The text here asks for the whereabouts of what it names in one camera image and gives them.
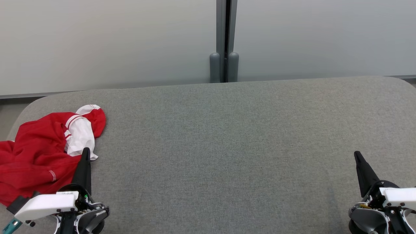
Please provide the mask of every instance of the gray table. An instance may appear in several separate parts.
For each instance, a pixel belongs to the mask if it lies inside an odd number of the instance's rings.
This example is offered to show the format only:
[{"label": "gray table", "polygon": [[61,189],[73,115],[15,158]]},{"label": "gray table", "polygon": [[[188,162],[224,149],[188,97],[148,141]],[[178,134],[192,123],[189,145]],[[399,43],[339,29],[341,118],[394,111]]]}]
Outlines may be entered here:
[{"label": "gray table", "polygon": [[[416,185],[416,89],[396,78],[64,93],[29,105],[9,139],[85,104],[107,116],[92,163],[93,197],[111,208],[104,234],[349,233],[355,150],[381,179]],[[1,209],[0,224],[11,217]]]}]

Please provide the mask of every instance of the clothing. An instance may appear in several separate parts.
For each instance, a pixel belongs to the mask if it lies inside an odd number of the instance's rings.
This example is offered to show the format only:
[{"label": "clothing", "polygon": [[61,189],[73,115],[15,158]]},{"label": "clothing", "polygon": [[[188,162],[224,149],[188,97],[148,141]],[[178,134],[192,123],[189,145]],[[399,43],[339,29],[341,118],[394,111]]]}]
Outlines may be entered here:
[{"label": "clothing", "polygon": [[55,193],[70,184],[85,147],[97,159],[94,139],[105,121],[99,106],[85,105],[22,124],[15,141],[0,142],[0,202],[8,206],[19,195]]}]

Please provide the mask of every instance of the white sleeve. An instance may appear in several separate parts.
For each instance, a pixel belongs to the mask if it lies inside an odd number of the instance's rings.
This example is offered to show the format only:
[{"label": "white sleeve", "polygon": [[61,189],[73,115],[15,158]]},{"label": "white sleeve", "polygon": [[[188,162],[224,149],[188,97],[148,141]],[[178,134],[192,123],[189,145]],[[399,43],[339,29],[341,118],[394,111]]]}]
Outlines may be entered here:
[{"label": "white sleeve", "polygon": [[85,147],[88,147],[91,150],[91,160],[96,160],[98,156],[93,153],[95,140],[90,121],[77,115],[67,128],[71,133],[71,137],[67,139],[67,154],[77,156],[82,154]]}]

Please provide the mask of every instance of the floor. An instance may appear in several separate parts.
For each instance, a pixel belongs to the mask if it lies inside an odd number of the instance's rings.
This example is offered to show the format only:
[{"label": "floor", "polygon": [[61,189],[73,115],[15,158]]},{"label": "floor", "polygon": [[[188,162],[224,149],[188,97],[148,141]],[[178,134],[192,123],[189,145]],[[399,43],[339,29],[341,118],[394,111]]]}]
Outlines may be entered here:
[{"label": "floor", "polygon": [[0,99],[0,141],[7,140],[10,129],[23,109],[39,98],[40,97]]}]

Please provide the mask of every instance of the gray post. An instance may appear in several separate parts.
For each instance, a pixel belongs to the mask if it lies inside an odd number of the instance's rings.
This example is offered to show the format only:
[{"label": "gray post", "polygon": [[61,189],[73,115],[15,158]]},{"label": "gray post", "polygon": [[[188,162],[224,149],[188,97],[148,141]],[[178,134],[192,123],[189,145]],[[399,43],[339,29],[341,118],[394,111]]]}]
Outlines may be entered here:
[{"label": "gray post", "polygon": [[237,82],[239,57],[236,52],[232,52],[228,56],[228,82]]},{"label": "gray post", "polygon": [[221,56],[218,53],[212,53],[209,56],[209,68],[210,68],[210,82],[221,82]]}]

